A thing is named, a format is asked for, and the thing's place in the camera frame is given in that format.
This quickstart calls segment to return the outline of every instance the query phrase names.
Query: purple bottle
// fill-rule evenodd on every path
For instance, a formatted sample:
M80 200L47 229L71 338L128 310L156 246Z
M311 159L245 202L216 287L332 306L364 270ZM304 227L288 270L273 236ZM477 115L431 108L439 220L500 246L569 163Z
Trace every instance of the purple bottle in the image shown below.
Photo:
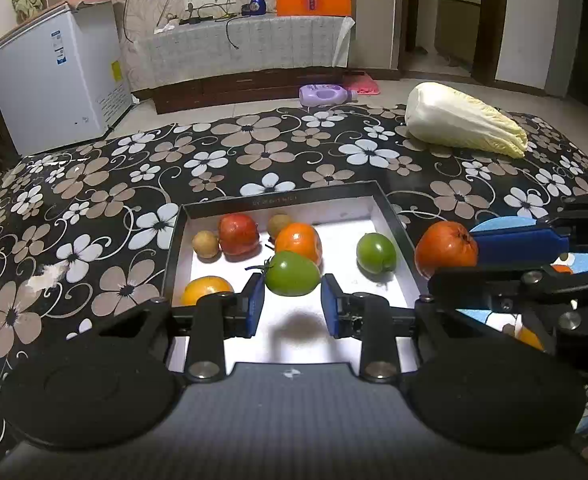
M346 90L338 85L305 85L298 91L303 106L342 105L358 100L356 90Z

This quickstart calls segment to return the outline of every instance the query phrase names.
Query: small potato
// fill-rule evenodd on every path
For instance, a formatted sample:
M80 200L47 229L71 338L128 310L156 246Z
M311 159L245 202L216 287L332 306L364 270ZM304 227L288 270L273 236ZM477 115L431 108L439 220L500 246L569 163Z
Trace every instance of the small potato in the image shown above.
M269 222L267 222L267 232L269 233L269 236L275 240L279 233L291 223L292 219L289 215L274 215L269 219Z
M191 241L194 252L200 258L213 258L220 251L218 237L212 231L200 231Z

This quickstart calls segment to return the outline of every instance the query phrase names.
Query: blue gripper pad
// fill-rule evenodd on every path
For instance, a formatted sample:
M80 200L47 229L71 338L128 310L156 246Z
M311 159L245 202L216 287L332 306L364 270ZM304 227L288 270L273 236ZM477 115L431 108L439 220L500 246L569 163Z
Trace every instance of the blue gripper pad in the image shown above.
M338 303L325 276L321 278L321 306L325 315L327 332L334 337L338 334Z
M263 303L265 301L265 276L261 277L256 288L250 296L249 309L247 312L247 332L250 336L256 335L258 322L261 320Z
M539 225L472 232L472 237L478 244L478 265L546 265L570 250L567 236Z

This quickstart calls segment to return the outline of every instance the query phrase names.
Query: green tomato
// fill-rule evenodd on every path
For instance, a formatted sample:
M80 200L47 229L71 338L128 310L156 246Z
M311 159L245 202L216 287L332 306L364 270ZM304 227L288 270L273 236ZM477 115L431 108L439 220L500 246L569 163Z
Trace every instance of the green tomato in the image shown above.
M269 261L265 285L279 296L304 296L321 281L312 260L292 251L280 251Z
M371 274L380 274L396 268L396 251L389 239L379 233L363 235L356 246L356 259Z

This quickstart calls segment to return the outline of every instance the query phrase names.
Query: screw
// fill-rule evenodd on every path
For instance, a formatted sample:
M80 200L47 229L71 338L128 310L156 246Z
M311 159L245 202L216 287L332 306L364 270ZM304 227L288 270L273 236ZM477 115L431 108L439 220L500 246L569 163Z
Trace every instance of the screw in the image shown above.
M558 317L558 325L565 330L574 330L581 324L581 314L575 310L565 312Z
M389 379L397 374L397 370L386 361L372 361L365 367L365 373L373 379Z
M220 368L212 361L198 361L192 364L188 371L197 379L211 379L220 371Z
M514 302L510 298L504 298L504 300L501 301L501 310L509 312L512 307L514 307Z
M540 270L530 270L520 277L520 281L525 285L534 285L543 279L543 273Z

